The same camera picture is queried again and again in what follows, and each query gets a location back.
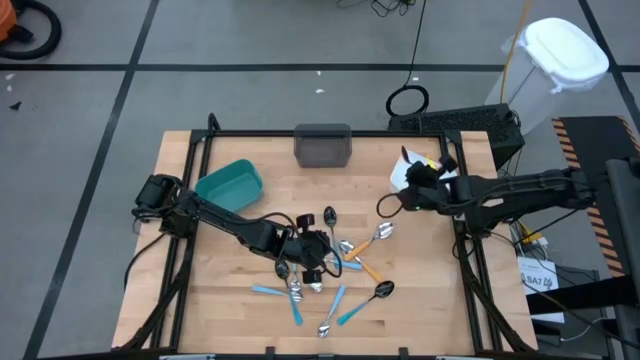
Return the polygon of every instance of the warning stripe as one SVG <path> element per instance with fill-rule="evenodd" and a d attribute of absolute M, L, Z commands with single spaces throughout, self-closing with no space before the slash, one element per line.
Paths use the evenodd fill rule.
<path fill-rule="evenodd" d="M 620 119 L 627 128 L 627 132 L 629 132 L 630 137 L 633 139 L 633 134 L 630 132 L 631 129 L 629 128 L 629 125 L 623 118 Z M 576 154 L 575 149 L 571 144 L 571 139 L 568 136 L 567 130 L 565 130 L 564 122 L 560 119 L 552 119 L 551 123 L 553 124 L 553 129 L 558 136 L 558 141 L 560 141 L 562 152 L 564 153 L 567 163 L 569 163 L 569 167 L 572 169 L 580 169 L 578 154 Z M 640 152 L 640 145 L 637 144 L 635 139 L 632 141 L 636 144 L 638 152 Z M 594 203 L 592 206 L 588 207 L 587 214 L 589 216 L 589 222 L 591 222 L 591 228 L 593 229 L 596 239 L 598 240 L 598 244 L 600 245 L 602 255 L 604 255 L 607 262 L 609 273 L 611 276 L 615 277 L 624 276 L 624 270 L 622 269 L 622 264 L 619 261 L 618 253 L 613 247 L 613 242 L 609 238 L 609 232 L 606 229 L 604 220 L 602 220 L 602 217 L 600 216 L 600 210 L 598 210 L 597 204 Z"/>
<path fill-rule="evenodd" d="M 622 125 L 624 125 L 624 127 L 626 128 L 627 134 L 629 134 L 629 139 L 633 143 L 633 147 L 635 147 L 636 151 L 638 153 L 640 153 L 640 144 L 638 143 L 638 140 L 636 140 L 636 137 L 633 134 L 633 130 L 631 129 L 631 125 L 629 125 L 627 120 L 625 118 L 623 118 L 622 116 L 618 116 L 618 119 L 620 119 L 620 121 L 622 121 Z"/>

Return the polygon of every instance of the gray floor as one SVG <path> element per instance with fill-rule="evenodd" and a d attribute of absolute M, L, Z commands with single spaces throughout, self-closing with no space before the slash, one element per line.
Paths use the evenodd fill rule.
<path fill-rule="evenodd" d="M 149 0 L 45 1 L 64 26 L 57 51 L 37 64 L 127 64 Z M 429 0 L 417 63 L 499 65 L 499 47 L 517 26 L 524 1 Z M 640 64 L 635 0 L 589 1 L 619 64 Z M 333 0 L 160 0 L 141 64 L 407 63 L 419 7 L 378 18 L 366 4 L 337 9 Z M 565 18 L 592 32 L 575 0 L 537 0 L 529 21 Z M 27 14 L 34 29 L 42 19 Z M 0 60 L 3 64 L 12 62 Z M 0 348 L 24 354 L 49 288 L 124 72 L 0 71 L 0 194 L 5 209 L 0 252 Z M 6 75 L 15 74 L 11 80 Z M 122 300 L 122 276 L 133 254 L 133 199 L 156 160 L 162 132 L 203 127 L 214 111 L 226 129 L 292 128 L 346 122 L 383 129 L 384 102 L 406 72 L 137 72 L 40 357 L 106 351 Z M 418 72 L 430 110 L 480 105 L 494 72 Z M 640 96 L 640 74 L 625 73 Z M 410 96 L 396 111 L 415 107 Z M 9 105 L 22 101 L 19 111 Z M 622 115 L 630 119 L 611 74 L 577 94 L 554 116 Z M 550 122 L 527 138 L 518 173 L 565 166 Z M 536 227 L 561 214 L 526 219 Z M 606 267 L 586 216 L 545 235 L 551 257 L 578 268 Z"/>

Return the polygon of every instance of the floor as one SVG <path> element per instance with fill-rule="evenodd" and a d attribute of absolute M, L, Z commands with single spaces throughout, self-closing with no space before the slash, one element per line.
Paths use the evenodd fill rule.
<path fill-rule="evenodd" d="M 12 210 L 0 219 L 6 359 L 109 349 L 136 240 L 129 210 L 163 131 L 202 128 L 212 111 L 225 129 L 306 122 L 384 129 L 384 103 L 406 79 L 402 64 L 420 15 L 415 6 L 404 17 L 379 18 L 367 4 L 337 8 L 333 0 L 43 2 L 62 21 L 59 48 L 38 61 L 0 60 L 0 184 L 10 189 L 0 203 Z M 431 94 L 429 110 L 483 103 L 523 4 L 428 1 L 416 56 L 428 71 L 413 76 Z M 553 116 L 640 122 L 638 105 L 622 96 L 640 96 L 639 11 L 635 0 L 534 2 L 528 22 L 560 17 L 592 37 L 599 26 L 618 65 Z M 37 34 L 48 28 L 37 14 L 23 23 Z M 413 100 L 399 99 L 394 109 L 412 110 Z M 9 109 L 18 101 L 20 110 Z M 526 140 L 519 174 L 566 166 L 549 121 Z M 525 223 L 537 227 L 561 213 Z M 588 224 L 577 214 L 546 231 L 551 258 L 607 276 Z M 59 261 L 61 254 L 73 256 Z"/>

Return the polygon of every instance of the black metal frame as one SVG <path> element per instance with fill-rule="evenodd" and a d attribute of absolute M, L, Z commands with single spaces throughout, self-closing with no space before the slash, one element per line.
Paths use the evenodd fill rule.
<path fill-rule="evenodd" d="M 187 157 L 185 162 L 185 168 L 183 172 L 183 181 L 185 184 L 189 184 L 190 179 L 192 177 L 195 153 L 198 145 L 201 141 L 204 141 L 204 147 L 200 162 L 200 171 L 199 178 L 205 176 L 207 174 L 207 166 L 209 164 L 210 156 L 212 153 L 212 144 L 213 139 L 215 137 L 293 137 L 293 130 L 221 130 L 220 126 L 215 119 L 213 114 L 209 115 L 208 120 L 208 129 L 206 130 L 192 130 L 191 136 L 189 139 L 189 148 L 187 151 Z M 431 132 L 423 132 L 420 134 L 416 133 L 408 133 L 408 132 L 393 132 L 387 130 L 354 130 L 352 131 L 352 137 L 380 137 L 380 138 L 389 138 L 389 137 L 424 137 L 424 138 L 437 138 L 440 143 L 440 151 L 442 154 L 445 152 L 448 153 L 447 142 L 451 141 L 454 145 L 456 151 L 456 158 L 459 166 L 459 172 L 461 175 L 467 175 L 467 165 L 466 159 L 464 156 L 464 151 L 462 148 L 462 139 L 459 131 L 431 131 Z M 466 231 L 464 227 L 456 226 L 456 221 L 452 218 L 452 222 L 454 223 L 453 230 L 455 235 L 455 240 L 457 241 L 457 250 L 459 254 L 466 252 L 465 247 L 465 239 Z M 484 257 L 484 249 L 482 246 L 482 241 L 478 237 L 474 237 L 471 239 L 473 242 L 473 246 L 475 247 L 475 260 L 476 260 L 476 269 L 478 273 L 478 279 L 484 292 L 488 295 L 489 299 L 492 299 L 492 291 L 491 284 L 489 280 L 489 274 L 487 269 L 486 259 Z M 164 276 L 162 280 L 162 289 L 160 292 L 160 296 L 166 295 L 169 291 L 169 284 L 172 283 L 173 273 L 175 270 L 175 260 L 177 258 L 178 244 L 179 239 L 172 238 L 169 246 L 169 251 L 167 253 L 167 260 L 165 263 Z M 193 254 L 195 251 L 196 244 L 196 236 L 192 236 L 186 239 L 186 247 L 184 250 L 183 263 L 187 264 L 189 271 L 183 276 L 184 283 L 181 288 L 177 292 L 178 299 L 176 301 L 176 309 L 174 321 L 172 324 L 172 330 L 170 335 L 170 341 L 168 347 L 161 347 L 161 339 L 162 339 L 162 329 L 164 325 L 164 314 L 157 322 L 152 334 L 151 341 L 148 349 L 139 349 L 139 348 L 128 348 L 128 349 L 114 349 L 117 350 L 111 353 L 99 353 L 99 354 L 82 354 L 82 355 L 73 355 L 73 356 L 65 356 L 65 357 L 55 357 L 49 358 L 50 360 L 58 359 L 58 360 L 88 360 L 88 359 L 122 359 L 122 360 L 130 360 L 130 359 L 158 359 L 159 356 L 168 356 L 168 355 L 178 355 L 178 347 L 180 342 L 180 335 L 182 330 L 182 320 L 184 318 L 184 311 L 186 306 L 186 296 L 188 293 L 189 287 L 189 278 L 190 278 L 190 270 L 193 261 Z M 460 261 L 460 269 L 462 270 L 463 260 L 462 257 L 459 257 Z M 571 357 L 558 357 L 558 356 L 548 356 L 539 353 L 513 353 L 513 352 L 504 352 L 502 347 L 502 337 L 495 321 L 491 317 L 487 317 L 488 327 L 489 327 L 489 335 L 491 338 L 492 350 L 487 350 L 484 348 L 482 344 L 482 334 L 480 330 L 480 320 L 478 318 L 478 309 L 476 304 L 476 295 L 472 291 L 471 287 L 463 281 L 465 300 L 467 305 L 467 313 L 469 318 L 469 328 L 471 340 L 474 348 L 474 355 L 476 357 L 487 357 L 493 359 L 548 359 L 548 360 L 579 360 L 581 358 L 571 358 Z M 296 355 L 276 355 L 276 349 L 274 347 L 267 347 L 265 349 L 264 354 L 215 354 L 213 355 L 216 359 L 243 359 L 243 358 L 252 358 L 252 359 L 260 359 L 264 358 L 266 360 L 275 360 L 277 359 L 310 359 L 317 356 L 318 359 L 322 358 L 339 358 L 339 359 L 438 359 L 438 358 L 446 358 L 446 356 L 434 356 L 434 355 L 410 355 L 409 349 L 405 347 L 401 347 L 398 349 L 398 355 L 340 355 L 340 354 L 296 354 Z"/>
<path fill-rule="evenodd" d="M 202 158 L 200 163 L 200 173 L 199 173 L 199 177 L 201 178 L 206 175 L 207 164 L 209 163 L 209 159 L 211 156 L 211 152 L 212 152 L 211 145 L 213 143 L 214 137 L 293 137 L 293 136 L 294 136 L 293 130 L 221 130 L 215 117 L 213 115 L 209 115 L 208 129 L 191 131 L 191 137 L 189 140 L 189 149 L 187 151 L 187 158 L 186 158 L 185 168 L 183 173 L 183 181 L 187 185 L 190 182 L 192 172 L 193 172 L 195 152 L 200 141 L 204 140 L 204 148 L 202 152 Z M 387 130 L 364 130 L 364 131 L 354 130 L 352 131 L 352 137 L 437 138 L 440 143 L 440 151 L 443 154 L 445 152 L 448 153 L 447 140 L 452 140 L 456 150 L 456 157 L 459 164 L 459 171 L 463 175 L 467 174 L 466 160 L 464 157 L 464 151 L 462 149 L 462 142 L 460 140 L 459 132 L 457 132 L 457 136 L 456 136 L 455 132 L 452 133 L 451 131 L 432 131 L 432 132 L 423 132 L 421 134 L 415 134 L 415 133 L 407 133 L 407 132 L 392 132 Z M 457 240 L 460 240 L 465 237 L 465 234 L 462 232 L 456 231 L 455 236 Z M 183 261 L 187 261 L 187 264 L 188 264 L 187 266 L 189 268 L 191 268 L 191 261 L 193 259 L 192 254 L 195 249 L 195 240 L 196 240 L 195 236 L 187 239 L 187 245 L 185 248 L 185 254 L 191 254 L 191 256 L 188 256 L 188 257 L 185 255 L 185 258 L 183 260 Z M 173 277 L 173 272 L 175 269 L 178 242 L 179 242 L 179 239 L 175 239 L 175 238 L 171 239 L 171 243 L 169 245 L 169 251 L 167 253 L 167 261 L 165 263 L 164 276 L 162 279 L 162 289 L 160 292 L 160 296 L 163 296 L 166 294 L 168 285 L 171 283 L 171 279 Z M 489 297 L 492 298 L 491 285 L 489 283 L 487 265 L 484 259 L 484 250 L 482 248 L 482 241 L 478 238 L 478 239 L 474 239 L 474 242 L 475 242 L 474 246 L 476 249 L 475 250 L 476 265 L 477 265 L 478 273 L 480 275 L 480 281 L 483 285 L 483 288 L 489 295 Z M 464 246 L 465 246 L 464 241 L 458 241 L 458 244 L 464 249 Z M 176 302 L 175 316 L 174 316 L 174 321 L 172 325 L 171 337 L 169 341 L 169 348 L 173 349 L 174 351 L 178 349 L 178 346 L 180 343 L 182 319 L 184 318 L 187 289 L 189 286 L 189 277 L 190 277 L 190 272 L 186 274 L 186 281 L 184 282 L 183 288 L 178 293 L 178 301 Z M 473 294 L 473 291 L 470 289 L 470 287 L 464 282 L 463 284 L 464 284 L 463 286 L 464 286 L 464 292 L 465 292 L 465 300 L 467 304 L 467 312 L 469 317 L 471 339 L 472 339 L 474 351 L 475 353 L 478 353 L 482 351 L 484 347 L 482 345 L 482 336 L 481 336 L 480 322 L 478 318 L 478 310 L 476 306 L 475 296 Z M 491 343 L 492 343 L 493 349 L 497 351 L 502 351 L 502 342 L 501 342 L 501 337 L 500 337 L 498 328 L 492 319 L 489 318 L 488 322 L 489 322 Z M 163 320 L 160 320 L 159 323 L 156 325 L 153 331 L 152 339 L 150 343 L 151 348 L 160 347 L 163 325 L 164 325 Z M 399 353 L 403 353 L 405 351 L 408 356 L 408 349 L 406 348 L 399 349 Z"/>

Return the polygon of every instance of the white container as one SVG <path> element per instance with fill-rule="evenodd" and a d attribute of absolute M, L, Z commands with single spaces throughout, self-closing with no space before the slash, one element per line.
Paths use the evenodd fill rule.
<path fill-rule="evenodd" d="M 513 37 L 503 50 L 509 51 Z M 523 135 L 547 119 L 567 91 L 593 88 L 609 68 L 600 47 L 572 23 L 548 18 L 528 25 L 516 43 L 505 84 L 504 102 L 518 112 Z M 500 102 L 502 77 L 485 105 Z"/>

